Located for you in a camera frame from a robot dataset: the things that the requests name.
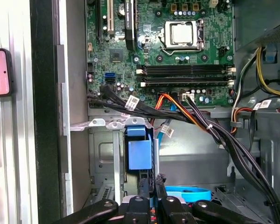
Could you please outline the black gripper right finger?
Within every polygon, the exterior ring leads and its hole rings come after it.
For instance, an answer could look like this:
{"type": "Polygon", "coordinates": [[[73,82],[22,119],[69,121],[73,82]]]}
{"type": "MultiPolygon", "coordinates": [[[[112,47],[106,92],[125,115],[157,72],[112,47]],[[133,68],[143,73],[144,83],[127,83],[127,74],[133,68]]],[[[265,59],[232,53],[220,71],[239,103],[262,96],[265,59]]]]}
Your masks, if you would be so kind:
{"type": "Polygon", "coordinates": [[[207,200],[189,207],[175,196],[168,196],[163,181],[155,182],[157,223],[159,224],[254,224],[255,220],[207,200]]]}

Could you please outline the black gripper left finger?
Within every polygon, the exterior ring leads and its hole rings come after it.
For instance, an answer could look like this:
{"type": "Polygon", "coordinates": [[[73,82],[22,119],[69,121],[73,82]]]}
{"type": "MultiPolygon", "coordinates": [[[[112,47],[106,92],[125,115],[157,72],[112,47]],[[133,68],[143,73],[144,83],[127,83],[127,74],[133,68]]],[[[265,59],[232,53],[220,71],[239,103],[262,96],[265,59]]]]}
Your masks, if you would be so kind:
{"type": "Polygon", "coordinates": [[[111,199],[102,199],[55,224],[149,224],[150,189],[147,178],[138,184],[139,195],[125,196],[121,204],[111,199]]]}

